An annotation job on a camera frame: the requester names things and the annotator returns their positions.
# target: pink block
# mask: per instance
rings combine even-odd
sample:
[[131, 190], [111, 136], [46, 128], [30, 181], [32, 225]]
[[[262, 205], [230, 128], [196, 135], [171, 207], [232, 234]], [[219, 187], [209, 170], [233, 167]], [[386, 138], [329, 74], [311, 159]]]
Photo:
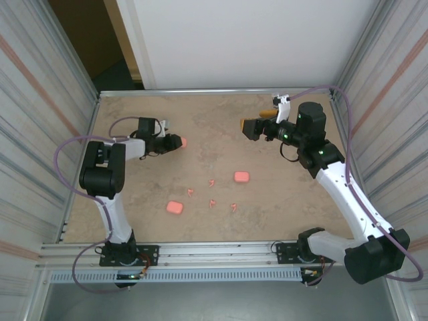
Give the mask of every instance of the pink block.
[[233, 178], [236, 183], [248, 183], [249, 182], [249, 172], [235, 172]]
[[181, 137], [181, 147], [186, 148], [187, 146], [187, 139], [184, 137]]
[[167, 211], [169, 213], [180, 215], [183, 212], [183, 204], [175, 201], [168, 202]]

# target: dark floor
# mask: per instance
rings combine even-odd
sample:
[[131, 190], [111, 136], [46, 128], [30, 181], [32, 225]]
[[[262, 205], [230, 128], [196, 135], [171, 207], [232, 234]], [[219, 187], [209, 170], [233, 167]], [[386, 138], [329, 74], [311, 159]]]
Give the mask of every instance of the dark floor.
[[134, 84], [125, 59], [120, 60], [93, 80], [98, 92], [104, 90], [139, 90], [144, 89], [141, 84]]
[[155, 283], [89, 294], [74, 284], [54, 284], [42, 320], [394, 321], [397, 316], [385, 279], [361, 286], [336, 267], [318, 288], [299, 282]]

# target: corrugated metal wall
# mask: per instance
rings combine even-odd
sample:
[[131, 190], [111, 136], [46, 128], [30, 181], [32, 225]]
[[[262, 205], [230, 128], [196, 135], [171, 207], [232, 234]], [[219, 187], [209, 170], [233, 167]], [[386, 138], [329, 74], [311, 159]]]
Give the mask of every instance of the corrugated metal wall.
[[[344, 81], [353, 113], [352, 152], [366, 192], [428, 268], [428, 1], [395, 1]], [[339, 100], [347, 126], [346, 108]], [[415, 276], [407, 260], [403, 276]], [[403, 284], [428, 318], [428, 278]]]
[[[0, 320], [28, 294], [40, 245], [56, 240], [70, 192], [52, 156], [87, 133], [96, 93], [43, 1], [0, 2]], [[73, 180], [82, 145], [60, 166]]]

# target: black joint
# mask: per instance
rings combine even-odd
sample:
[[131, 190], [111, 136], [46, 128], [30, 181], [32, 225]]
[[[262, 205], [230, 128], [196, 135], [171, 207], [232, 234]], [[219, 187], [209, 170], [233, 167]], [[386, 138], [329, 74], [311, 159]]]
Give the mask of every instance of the black joint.
[[272, 102], [274, 103], [275, 106], [278, 106], [281, 103], [281, 99], [279, 99], [278, 97], [274, 97]]
[[176, 134], [167, 134], [165, 137], [155, 137], [145, 141], [146, 154], [151, 152], [155, 154], [165, 154], [172, 150], [176, 150], [182, 146], [181, 137]]
[[344, 163], [342, 153], [337, 149], [336, 145], [328, 140], [325, 140], [324, 144], [314, 145], [304, 150], [298, 149], [297, 154], [300, 164], [305, 169], [308, 169], [313, 179], [315, 179], [320, 169], [327, 169], [329, 164]]
[[[390, 235], [403, 246], [409, 248], [410, 237], [404, 229], [392, 231]], [[405, 255], [386, 236], [377, 239], [369, 237], [368, 242], [345, 251], [344, 263], [349, 275], [358, 284], [401, 269]]]
[[326, 115], [322, 106], [316, 102], [304, 102], [299, 105], [296, 122], [297, 131], [308, 135], [308, 140], [324, 140], [326, 137]]
[[306, 261], [310, 261], [313, 258], [314, 254], [310, 251], [308, 238], [312, 234], [315, 234], [321, 231], [325, 231], [325, 229], [323, 229], [322, 227], [315, 227], [313, 229], [309, 229], [299, 234], [298, 240], [297, 240], [297, 246], [299, 249], [299, 254], [302, 257], [302, 259]]
[[[113, 199], [121, 192], [125, 183], [126, 145], [105, 146], [92, 141], [86, 147], [79, 184], [90, 196]], [[97, 166], [108, 163], [107, 167]]]
[[125, 243], [106, 242], [102, 248], [101, 254], [104, 255], [101, 266], [111, 266], [110, 263], [129, 265], [137, 257], [136, 241], [134, 231], [132, 231], [129, 240]]
[[263, 119], [245, 119], [243, 121], [242, 133], [250, 140], [259, 140], [263, 134]]
[[156, 118], [140, 117], [135, 137], [146, 140], [155, 134]]

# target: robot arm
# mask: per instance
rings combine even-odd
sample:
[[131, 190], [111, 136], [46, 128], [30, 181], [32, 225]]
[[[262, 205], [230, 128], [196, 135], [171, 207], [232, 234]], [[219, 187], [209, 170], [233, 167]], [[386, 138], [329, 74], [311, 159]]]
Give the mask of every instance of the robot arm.
[[122, 203], [125, 163], [133, 158], [143, 159], [152, 152], [164, 154], [181, 147], [180, 136], [165, 133], [167, 124], [166, 120], [159, 122], [154, 118], [139, 118], [138, 129], [131, 134], [135, 138], [119, 143], [91, 141], [86, 147], [79, 184], [107, 207], [111, 231], [103, 206], [95, 202], [101, 213], [106, 236], [111, 233], [103, 254], [111, 257], [112, 261], [128, 265], [136, 259], [136, 242]]
[[[250, 140], [261, 134], [266, 141], [278, 139], [296, 147], [300, 164], [330, 194], [349, 224], [354, 239], [332, 235], [317, 227], [299, 234], [300, 256], [322, 255], [345, 265], [350, 276], [360, 284], [399, 270], [405, 255], [399, 251], [368, 219], [350, 192], [345, 179], [344, 157], [335, 145], [325, 139], [326, 115], [321, 105], [305, 102], [299, 106], [295, 124], [288, 122], [288, 97], [274, 98], [278, 114], [273, 118], [244, 120], [242, 131]], [[362, 202], [376, 217], [378, 224], [389, 231], [405, 249], [410, 239], [404, 229], [395, 231], [372, 206], [351, 177], [352, 186]]]

